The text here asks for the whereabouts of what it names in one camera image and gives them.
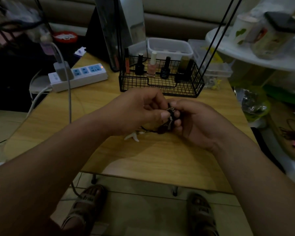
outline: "sandal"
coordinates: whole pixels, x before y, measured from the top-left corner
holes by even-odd
[[[190,194],[187,200],[187,212],[190,235],[199,235],[199,231],[211,231],[219,236],[213,211],[203,196]]]
[[[92,194],[87,194],[85,192],[88,192],[90,189],[95,189],[96,191],[93,191]],[[71,218],[79,218],[84,226],[84,235],[90,235],[95,220],[97,218],[97,216],[100,214],[105,200],[106,200],[106,189],[102,186],[102,185],[93,185],[88,187],[87,189],[85,189],[82,194],[81,197],[82,198],[78,198],[73,206],[70,209],[70,212],[68,214],[68,216],[65,218],[65,220],[63,221],[63,224],[61,226],[61,228],[63,229],[63,227],[66,225],[66,223],[71,219]],[[90,208],[77,208],[77,204],[78,203],[87,203],[92,205],[93,207]]]

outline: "red lid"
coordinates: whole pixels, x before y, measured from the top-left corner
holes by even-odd
[[[78,40],[78,35],[72,31],[59,31],[53,34],[57,42],[61,43],[75,43]]]

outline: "fingernail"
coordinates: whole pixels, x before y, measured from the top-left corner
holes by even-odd
[[[161,112],[161,118],[162,120],[164,119],[168,119],[170,117],[170,113],[169,112]]]

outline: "metal wire basket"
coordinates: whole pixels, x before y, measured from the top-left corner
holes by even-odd
[[[143,60],[143,75],[135,74],[135,64],[138,62],[137,56],[130,56],[129,62],[130,73],[127,74],[126,71],[122,69],[119,75],[119,86],[121,92],[125,92],[135,87],[157,87],[162,91],[164,95],[196,98],[197,96],[199,96],[201,90],[205,85],[196,63],[194,63],[192,66],[192,73],[188,81],[175,81],[177,67],[180,62],[178,60],[170,61],[170,73],[168,79],[162,79],[159,76],[161,68],[165,64],[165,60],[156,59],[157,68],[155,77],[147,76],[147,65],[150,62],[150,58],[145,58]]]

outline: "hand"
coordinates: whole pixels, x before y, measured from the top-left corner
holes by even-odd
[[[133,88],[92,114],[99,115],[111,136],[130,134],[150,122],[170,117],[168,103],[158,88]]]
[[[212,153],[217,151],[225,139],[235,133],[241,133],[209,105],[184,99],[169,99],[168,102],[181,112],[180,119],[174,122],[174,131]]]

